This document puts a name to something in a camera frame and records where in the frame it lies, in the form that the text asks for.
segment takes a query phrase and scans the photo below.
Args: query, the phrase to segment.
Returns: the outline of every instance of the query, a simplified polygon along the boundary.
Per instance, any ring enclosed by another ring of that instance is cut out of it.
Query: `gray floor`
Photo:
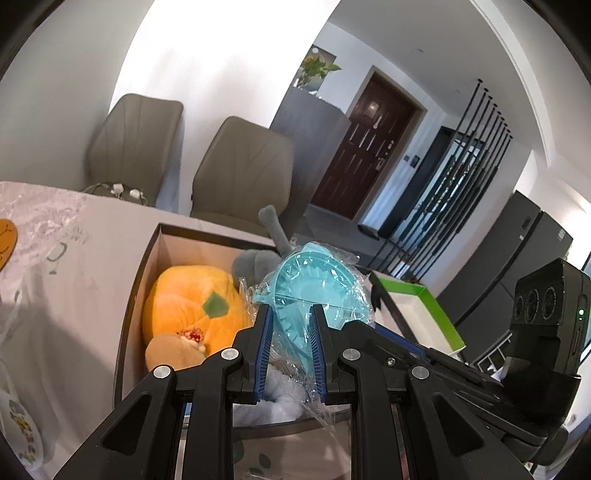
[[[299,245],[310,241],[329,244],[357,255],[361,265],[368,265],[382,245],[362,234],[353,221],[316,205],[308,205],[295,232]]]

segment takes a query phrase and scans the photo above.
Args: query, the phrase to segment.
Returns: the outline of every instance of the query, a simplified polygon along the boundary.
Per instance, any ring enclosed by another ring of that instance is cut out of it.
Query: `blue plastic bowl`
[[[308,371],[310,307],[323,305],[328,325],[339,330],[350,320],[369,323],[370,305],[358,283],[356,275],[328,249],[309,243],[280,264],[254,300],[273,307],[279,326]]]

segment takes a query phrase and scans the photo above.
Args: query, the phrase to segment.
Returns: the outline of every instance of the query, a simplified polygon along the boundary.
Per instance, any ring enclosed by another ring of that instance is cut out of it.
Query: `table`
[[[15,319],[0,355],[44,440],[40,479],[52,478],[113,408],[122,321],[157,225],[273,245],[203,220],[22,183],[0,182],[5,216],[19,238],[0,274],[0,332],[13,312]]]

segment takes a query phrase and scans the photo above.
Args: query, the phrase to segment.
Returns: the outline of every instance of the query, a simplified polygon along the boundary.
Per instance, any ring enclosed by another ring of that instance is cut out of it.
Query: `gray chair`
[[[242,118],[227,118],[193,179],[191,217],[267,235],[258,212],[287,206],[294,148],[285,135]]]
[[[86,153],[91,184],[123,183],[154,206],[173,153],[183,104],[128,93],[113,107]]]

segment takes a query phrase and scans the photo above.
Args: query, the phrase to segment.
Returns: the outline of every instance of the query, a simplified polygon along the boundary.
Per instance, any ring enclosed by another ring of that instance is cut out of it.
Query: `cardboard box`
[[[212,265],[231,272],[234,259],[242,251],[251,248],[271,249],[268,245],[237,238],[173,225],[158,225],[146,247],[129,295],[115,366],[115,406],[148,373],[144,362],[142,311],[158,276],[175,265]]]

